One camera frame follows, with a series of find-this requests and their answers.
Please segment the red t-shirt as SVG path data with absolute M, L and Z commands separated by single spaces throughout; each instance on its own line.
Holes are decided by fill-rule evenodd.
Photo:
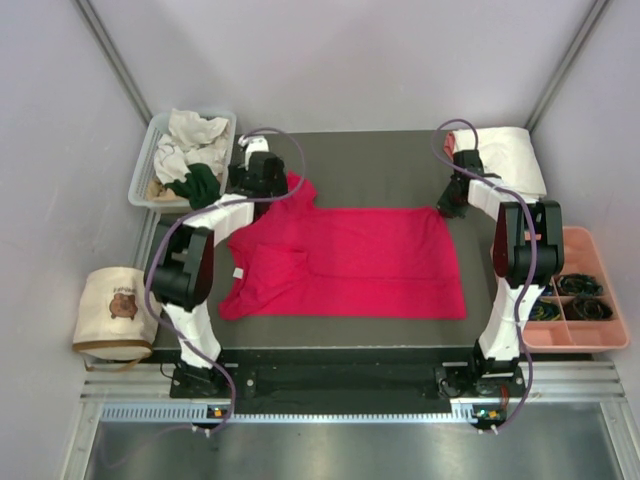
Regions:
M 287 175 L 293 195 L 236 231 L 236 267 L 218 312 L 463 320 L 467 316 L 456 249 L 431 207 L 320 208 L 313 184 Z

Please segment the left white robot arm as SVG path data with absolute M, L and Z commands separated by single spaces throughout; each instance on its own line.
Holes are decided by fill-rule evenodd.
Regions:
M 144 274 L 145 292 L 161 304 L 179 340 L 181 361 L 196 368 L 192 384 L 209 397 L 227 382 L 225 370 L 215 365 L 221 345 L 208 309 L 215 248 L 289 194 L 284 161 L 273 153 L 254 152 L 231 171 L 232 190 L 212 205 L 160 218 Z

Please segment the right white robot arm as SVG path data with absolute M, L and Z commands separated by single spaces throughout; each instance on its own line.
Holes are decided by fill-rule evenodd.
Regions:
M 491 249 L 497 293 L 488 324 L 476 341 L 469 388 L 487 396 L 513 376 L 521 337 L 536 300 L 564 266 L 561 206 L 518 193 L 484 171 L 479 151 L 462 150 L 450 162 L 453 174 L 437 203 L 446 218 L 462 218 L 470 207 L 495 221 Z

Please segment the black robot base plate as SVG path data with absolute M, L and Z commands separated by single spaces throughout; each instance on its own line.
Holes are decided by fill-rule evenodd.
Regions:
M 222 371 L 177 361 L 173 399 L 234 398 L 236 413 L 444 413 L 457 399 L 514 404 L 513 376 L 477 378 L 469 347 L 225 349 Z

